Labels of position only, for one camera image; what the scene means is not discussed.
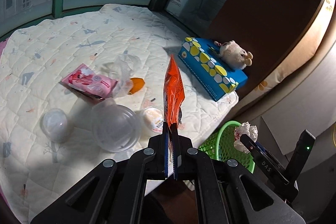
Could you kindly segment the white paper ball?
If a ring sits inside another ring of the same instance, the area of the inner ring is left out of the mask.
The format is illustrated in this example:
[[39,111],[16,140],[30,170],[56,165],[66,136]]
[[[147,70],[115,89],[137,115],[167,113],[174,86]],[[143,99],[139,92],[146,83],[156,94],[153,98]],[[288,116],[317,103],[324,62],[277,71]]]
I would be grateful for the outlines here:
[[244,122],[234,129],[234,148],[245,154],[249,153],[248,148],[242,143],[242,136],[249,137],[252,141],[258,139],[258,128],[256,125],[251,125],[249,122]]

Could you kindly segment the clear plastic container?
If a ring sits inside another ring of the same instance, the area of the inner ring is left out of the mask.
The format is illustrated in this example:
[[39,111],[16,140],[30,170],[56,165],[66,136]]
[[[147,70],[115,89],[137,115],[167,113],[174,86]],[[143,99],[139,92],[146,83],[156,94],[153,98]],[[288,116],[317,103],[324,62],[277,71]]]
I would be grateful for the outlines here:
[[130,108],[105,99],[91,110],[92,134],[104,150],[119,153],[133,147],[141,137],[138,115]]

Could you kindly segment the small clear dome cup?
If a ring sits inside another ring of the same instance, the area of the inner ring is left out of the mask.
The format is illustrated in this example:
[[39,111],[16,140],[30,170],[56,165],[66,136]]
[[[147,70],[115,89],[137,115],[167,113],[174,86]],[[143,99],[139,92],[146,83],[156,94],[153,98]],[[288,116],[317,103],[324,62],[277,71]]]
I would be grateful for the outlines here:
[[62,109],[45,112],[40,121],[42,132],[55,143],[64,143],[73,132],[73,124]]

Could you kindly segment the orange snack wrapper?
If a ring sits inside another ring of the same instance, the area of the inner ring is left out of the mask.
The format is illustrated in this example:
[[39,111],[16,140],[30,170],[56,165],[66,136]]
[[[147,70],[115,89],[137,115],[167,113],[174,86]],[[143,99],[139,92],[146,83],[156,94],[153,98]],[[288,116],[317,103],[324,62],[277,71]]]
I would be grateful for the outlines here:
[[185,99],[184,86],[174,56],[170,56],[163,86],[164,117],[168,126],[179,124],[179,113]]

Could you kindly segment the green plastic mesh trash basket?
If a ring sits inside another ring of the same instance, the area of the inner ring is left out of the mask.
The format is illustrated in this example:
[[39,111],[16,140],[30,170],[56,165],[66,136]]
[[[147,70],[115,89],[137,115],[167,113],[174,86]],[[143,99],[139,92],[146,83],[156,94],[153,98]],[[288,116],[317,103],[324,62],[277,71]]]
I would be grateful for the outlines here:
[[242,164],[250,173],[254,172],[255,163],[250,153],[238,151],[234,147],[234,131],[241,123],[229,121],[225,123],[217,132],[208,137],[200,146],[199,150],[205,152],[211,159],[227,161],[235,159]]

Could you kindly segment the small pudding cup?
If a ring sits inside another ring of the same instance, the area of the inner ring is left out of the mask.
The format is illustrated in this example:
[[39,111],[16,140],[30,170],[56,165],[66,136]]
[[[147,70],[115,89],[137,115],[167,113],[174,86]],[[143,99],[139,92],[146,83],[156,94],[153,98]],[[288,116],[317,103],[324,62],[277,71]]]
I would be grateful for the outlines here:
[[150,106],[142,110],[141,118],[145,132],[149,136],[162,133],[164,117],[162,111]]

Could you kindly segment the white quilted bed mat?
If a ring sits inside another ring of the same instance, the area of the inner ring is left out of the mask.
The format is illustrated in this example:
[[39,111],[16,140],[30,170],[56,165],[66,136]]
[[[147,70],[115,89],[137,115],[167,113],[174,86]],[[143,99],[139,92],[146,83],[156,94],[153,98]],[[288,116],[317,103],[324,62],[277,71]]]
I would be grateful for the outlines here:
[[179,132],[201,144],[247,82],[217,50],[127,5],[16,30],[1,55],[1,193],[10,212],[31,222],[104,159],[125,160],[160,134],[171,58],[183,82]]

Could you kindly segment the orange peel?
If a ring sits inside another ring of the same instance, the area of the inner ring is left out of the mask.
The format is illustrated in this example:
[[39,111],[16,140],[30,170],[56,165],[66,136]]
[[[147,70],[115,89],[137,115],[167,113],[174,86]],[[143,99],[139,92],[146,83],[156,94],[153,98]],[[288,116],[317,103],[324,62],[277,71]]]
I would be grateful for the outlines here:
[[140,91],[145,85],[145,81],[142,78],[133,77],[130,80],[131,80],[131,83],[132,83],[132,87],[131,87],[130,91],[128,92],[129,95],[132,95],[132,94]]

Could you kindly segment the beige plush toy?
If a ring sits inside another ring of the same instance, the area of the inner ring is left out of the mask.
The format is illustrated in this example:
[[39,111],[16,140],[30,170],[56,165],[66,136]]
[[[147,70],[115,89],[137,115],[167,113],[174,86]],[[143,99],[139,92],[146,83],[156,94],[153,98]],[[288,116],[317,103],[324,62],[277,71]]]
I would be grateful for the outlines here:
[[253,55],[245,51],[234,40],[225,43],[214,41],[219,47],[218,56],[234,71],[243,70],[252,65]]

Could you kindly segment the pink snack packet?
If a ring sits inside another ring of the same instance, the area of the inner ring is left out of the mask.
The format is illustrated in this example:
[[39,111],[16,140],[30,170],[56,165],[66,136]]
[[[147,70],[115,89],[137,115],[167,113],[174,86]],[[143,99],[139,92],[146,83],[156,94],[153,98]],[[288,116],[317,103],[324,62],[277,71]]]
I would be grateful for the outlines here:
[[64,77],[60,83],[96,102],[112,98],[116,80],[95,73],[85,64],[80,64],[74,71]]

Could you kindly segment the blue tissue box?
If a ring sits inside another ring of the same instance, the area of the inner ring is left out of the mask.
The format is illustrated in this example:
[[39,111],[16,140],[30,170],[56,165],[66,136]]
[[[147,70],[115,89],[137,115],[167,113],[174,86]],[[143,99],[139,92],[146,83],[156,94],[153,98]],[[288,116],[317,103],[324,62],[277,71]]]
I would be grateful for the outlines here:
[[248,77],[242,70],[231,69],[220,57],[219,47],[211,39],[186,37],[179,58],[201,83],[209,96],[218,101],[245,85]]

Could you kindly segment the floral pillow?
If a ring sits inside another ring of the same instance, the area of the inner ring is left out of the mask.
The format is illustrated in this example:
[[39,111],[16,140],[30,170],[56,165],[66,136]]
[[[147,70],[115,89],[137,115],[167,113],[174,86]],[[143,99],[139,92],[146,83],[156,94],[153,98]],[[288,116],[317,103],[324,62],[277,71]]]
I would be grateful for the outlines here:
[[316,53],[322,42],[335,7],[335,0],[322,0],[317,15],[301,40],[280,63],[280,65],[255,87],[248,95],[241,99],[234,110],[238,111],[260,97],[266,95],[285,78],[307,63]]

